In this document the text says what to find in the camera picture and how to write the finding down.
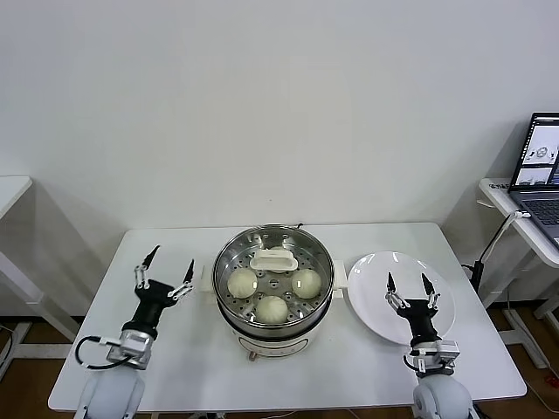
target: laptop keyboard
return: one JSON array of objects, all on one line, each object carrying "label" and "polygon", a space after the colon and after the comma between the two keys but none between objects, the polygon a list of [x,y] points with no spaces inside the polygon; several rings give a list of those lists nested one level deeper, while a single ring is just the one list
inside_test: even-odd
[{"label": "laptop keyboard", "polygon": [[523,203],[544,225],[559,224],[559,200],[536,199]]}]

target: white desk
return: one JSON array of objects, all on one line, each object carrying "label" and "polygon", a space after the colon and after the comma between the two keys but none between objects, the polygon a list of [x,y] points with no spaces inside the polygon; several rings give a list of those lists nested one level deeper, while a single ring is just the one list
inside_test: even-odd
[{"label": "white desk", "polygon": [[[507,216],[511,212],[518,210],[518,205],[510,198],[507,192],[509,179],[482,179],[480,181],[480,189],[489,199],[492,205],[499,210],[503,216]],[[559,268],[559,250],[543,235],[542,231],[530,220],[523,218],[516,220],[512,224],[520,236],[529,246],[530,250],[526,252],[523,258],[516,264],[503,266],[502,269],[496,271],[493,276],[489,277],[480,287],[480,298],[484,307],[489,307],[510,285],[510,283],[518,277],[521,270],[527,264],[531,263],[537,257],[548,266]],[[534,315],[538,319],[546,318],[551,326],[559,333],[559,321],[553,315],[553,311],[559,307],[559,281],[555,284],[555,297],[549,299],[537,310]],[[523,336],[525,333],[522,327],[518,328],[514,323],[521,322],[520,317],[514,314],[514,311],[505,312],[509,323],[516,330],[516,335],[509,333],[508,337],[504,337],[507,344],[521,343],[524,345],[530,358],[538,368],[546,367],[539,355],[537,348],[530,338]]]},{"label": "white desk", "polygon": [[[0,176],[0,218],[10,210],[30,186],[31,179],[29,176]],[[78,323],[39,290],[1,251],[0,271],[4,274],[0,280],[30,309],[45,318],[68,339],[73,340],[76,337],[79,329]],[[30,323],[18,324],[16,333],[12,338],[14,340],[12,342],[12,353],[7,356],[8,345],[0,352],[0,359],[6,359],[6,362],[0,367],[0,379],[2,379],[14,358],[65,358],[67,356],[70,345],[38,346],[21,344],[30,326]]]},{"label": "white desk", "polygon": [[[447,337],[461,350],[455,377],[472,397],[498,399],[526,393],[508,351],[439,227],[433,223],[305,226],[349,270],[373,251],[401,251],[436,269],[453,289],[456,322]],[[79,337],[118,337],[137,305],[133,269],[155,245],[162,248],[150,277],[182,280],[191,258],[197,269],[213,259],[244,228],[132,230],[122,239]],[[88,362],[103,362],[107,350],[90,347]],[[163,313],[147,371],[140,411],[192,412],[337,409],[412,404],[417,385],[402,363],[406,347],[372,333],[344,299],[335,299],[316,340],[283,359],[248,361],[215,303],[194,291]],[[55,410],[75,410],[88,371],[66,359],[49,398]]]}]

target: laptop screen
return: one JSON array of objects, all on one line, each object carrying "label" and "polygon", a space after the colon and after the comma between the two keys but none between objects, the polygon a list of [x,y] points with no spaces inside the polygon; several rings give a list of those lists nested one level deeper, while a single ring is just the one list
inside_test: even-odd
[{"label": "laptop screen", "polygon": [[559,189],[559,113],[534,113],[511,189]]}]

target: pot base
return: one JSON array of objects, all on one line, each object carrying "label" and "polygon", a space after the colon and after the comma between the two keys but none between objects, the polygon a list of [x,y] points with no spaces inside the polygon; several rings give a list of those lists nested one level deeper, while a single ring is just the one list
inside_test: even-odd
[{"label": "pot base", "polygon": [[288,356],[297,354],[305,349],[308,344],[316,336],[319,327],[313,327],[307,333],[297,336],[294,339],[283,341],[263,341],[249,338],[248,336],[239,333],[237,330],[232,329],[233,335],[238,340],[241,347],[249,352],[249,360],[255,361],[257,356],[265,356],[268,358],[278,358],[280,356]]}]

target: white wall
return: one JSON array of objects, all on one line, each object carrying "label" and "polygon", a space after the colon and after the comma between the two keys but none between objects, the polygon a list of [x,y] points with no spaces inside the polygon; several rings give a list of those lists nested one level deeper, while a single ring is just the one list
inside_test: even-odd
[{"label": "white wall", "polygon": [[1,2],[0,175],[34,178],[34,228],[59,249],[29,269],[83,313],[130,228],[429,220],[469,258],[499,220],[474,185],[510,174],[534,110],[559,109],[558,13]]}]

